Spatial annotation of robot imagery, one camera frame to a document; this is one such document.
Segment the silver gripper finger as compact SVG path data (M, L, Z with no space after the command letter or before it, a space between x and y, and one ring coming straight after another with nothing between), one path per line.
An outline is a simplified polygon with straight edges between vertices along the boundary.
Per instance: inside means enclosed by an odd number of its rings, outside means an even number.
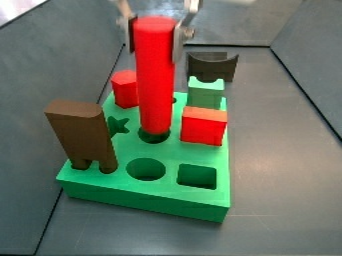
M116 20L116 24L124 31L125 46L126 46L128 52L132 53L134 51L132 23L136 19L136 14L132 12L126 0L109 0L109 1L114 4L120 12L120 17Z
M184 0L184 9L186 14L176 23L173 28L173 46L172 46L172 62L176 63L181 58L182 44L193 38L195 29L189 27L189 23L203 6L203 0Z

